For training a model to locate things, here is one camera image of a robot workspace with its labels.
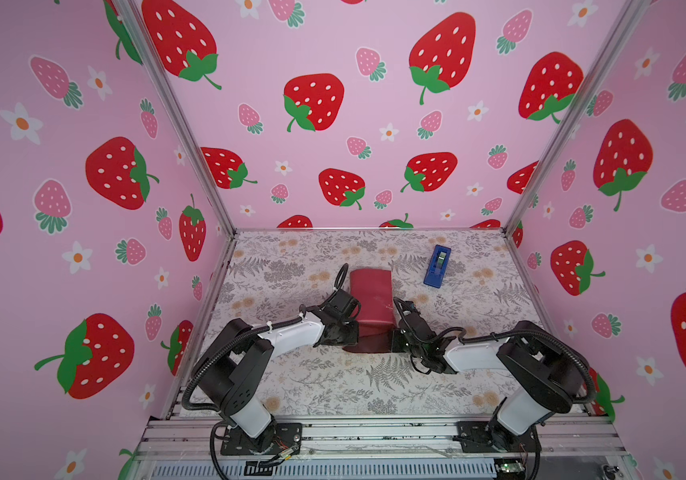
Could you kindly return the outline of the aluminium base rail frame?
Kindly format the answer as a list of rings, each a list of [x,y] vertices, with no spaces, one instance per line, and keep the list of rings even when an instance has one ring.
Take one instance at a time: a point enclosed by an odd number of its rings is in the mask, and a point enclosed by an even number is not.
[[[212,456],[213,418],[149,423],[130,479],[638,479],[636,463],[602,417],[569,414],[537,426],[507,452],[468,441],[483,416],[293,417],[296,452]]]

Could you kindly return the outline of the blue tape dispenser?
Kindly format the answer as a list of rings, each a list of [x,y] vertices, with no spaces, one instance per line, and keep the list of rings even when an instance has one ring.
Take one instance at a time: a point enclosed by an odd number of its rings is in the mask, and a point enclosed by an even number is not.
[[[423,283],[433,288],[440,288],[449,264],[451,249],[442,245],[435,245],[430,257]]]

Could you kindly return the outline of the floral table mat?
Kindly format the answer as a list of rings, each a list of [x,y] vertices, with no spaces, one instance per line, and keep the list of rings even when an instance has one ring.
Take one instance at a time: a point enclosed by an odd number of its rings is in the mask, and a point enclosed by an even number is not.
[[[451,249],[440,288],[423,283],[435,245]],[[496,231],[253,231],[238,237],[206,340],[234,318],[281,321],[321,302],[343,265],[390,270],[394,295],[438,331],[477,336],[537,320]],[[269,364],[256,397],[277,416],[463,415],[491,413],[515,388],[504,370],[423,375],[403,354],[304,347]]]

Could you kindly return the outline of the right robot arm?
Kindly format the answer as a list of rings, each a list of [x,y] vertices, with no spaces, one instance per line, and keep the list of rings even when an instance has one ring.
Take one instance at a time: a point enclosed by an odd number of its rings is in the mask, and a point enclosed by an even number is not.
[[[511,330],[466,338],[464,329],[434,332],[410,301],[394,300],[399,320],[392,351],[407,353],[420,374],[456,375],[471,370],[506,370],[518,382],[484,426],[461,431],[455,440],[474,451],[524,451],[535,427],[576,404],[589,404],[597,391],[588,361],[535,323],[518,322]]]

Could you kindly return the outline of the maroon wrapping paper sheet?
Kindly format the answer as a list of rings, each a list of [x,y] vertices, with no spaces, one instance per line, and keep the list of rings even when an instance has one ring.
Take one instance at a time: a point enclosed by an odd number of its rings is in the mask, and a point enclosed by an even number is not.
[[[391,351],[391,332],[396,328],[390,270],[364,268],[351,274],[350,293],[361,304],[357,322],[358,342],[344,350],[355,354]]]

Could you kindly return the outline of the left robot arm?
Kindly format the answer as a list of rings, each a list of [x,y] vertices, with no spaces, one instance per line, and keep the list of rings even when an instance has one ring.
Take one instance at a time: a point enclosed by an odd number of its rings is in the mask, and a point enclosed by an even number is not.
[[[227,323],[195,365],[182,405],[214,411],[252,440],[272,437],[273,415],[255,398],[270,362],[301,347],[354,346],[360,302],[336,288],[319,305],[300,306],[291,319],[253,327],[240,318]]]

